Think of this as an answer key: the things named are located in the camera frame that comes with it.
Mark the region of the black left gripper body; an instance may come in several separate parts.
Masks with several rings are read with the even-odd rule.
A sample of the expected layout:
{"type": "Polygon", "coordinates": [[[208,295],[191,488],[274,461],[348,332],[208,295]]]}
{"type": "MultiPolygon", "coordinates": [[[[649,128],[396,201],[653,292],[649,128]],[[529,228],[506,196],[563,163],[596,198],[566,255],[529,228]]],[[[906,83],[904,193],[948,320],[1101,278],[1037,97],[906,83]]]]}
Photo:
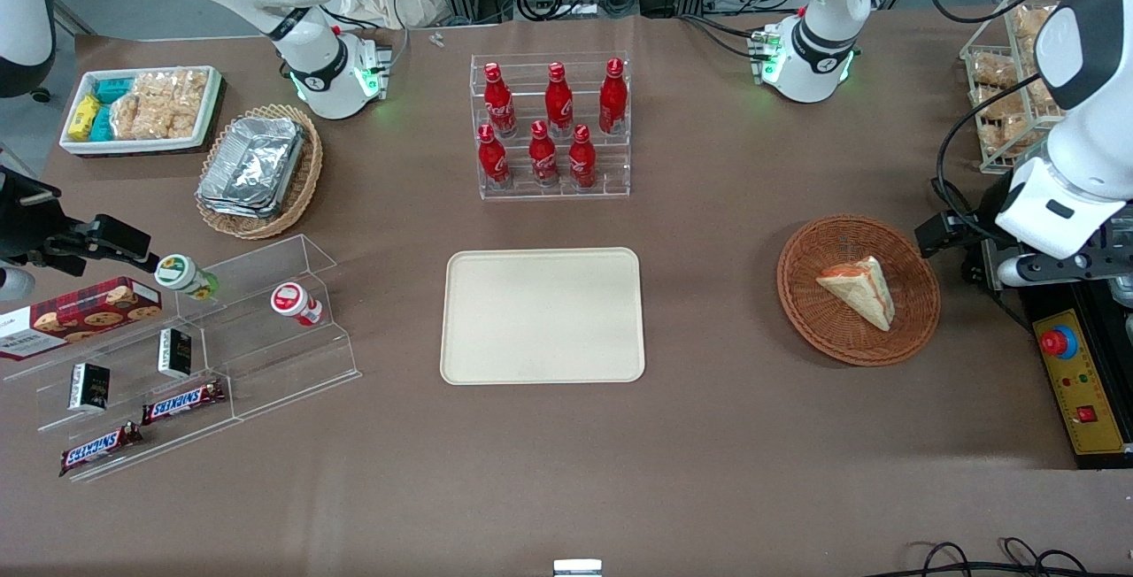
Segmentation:
{"type": "Polygon", "coordinates": [[[979,245],[983,246],[983,256],[988,261],[989,287],[983,289],[1008,289],[1023,288],[1028,286],[1026,280],[1020,275],[1017,263],[1021,256],[1028,254],[1028,247],[1022,245],[1014,235],[1005,234],[999,224],[995,222],[1006,202],[1010,193],[1010,183],[993,183],[983,197],[980,198],[976,207],[976,222],[991,234],[1000,235],[1006,241],[989,241],[981,239],[979,245]]]}

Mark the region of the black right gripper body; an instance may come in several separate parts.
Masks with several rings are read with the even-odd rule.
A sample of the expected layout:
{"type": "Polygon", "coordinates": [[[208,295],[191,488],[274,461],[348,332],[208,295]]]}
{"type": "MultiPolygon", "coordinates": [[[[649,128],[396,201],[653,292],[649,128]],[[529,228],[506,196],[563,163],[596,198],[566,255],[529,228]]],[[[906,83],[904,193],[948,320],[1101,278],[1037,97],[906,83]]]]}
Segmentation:
{"type": "Polygon", "coordinates": [[[1,186],[1,258],[5,263],[61,271],[44,248],[48,238],[67,230],[67,215],[59,204],[62,190],[3,169],[1,186]]]}

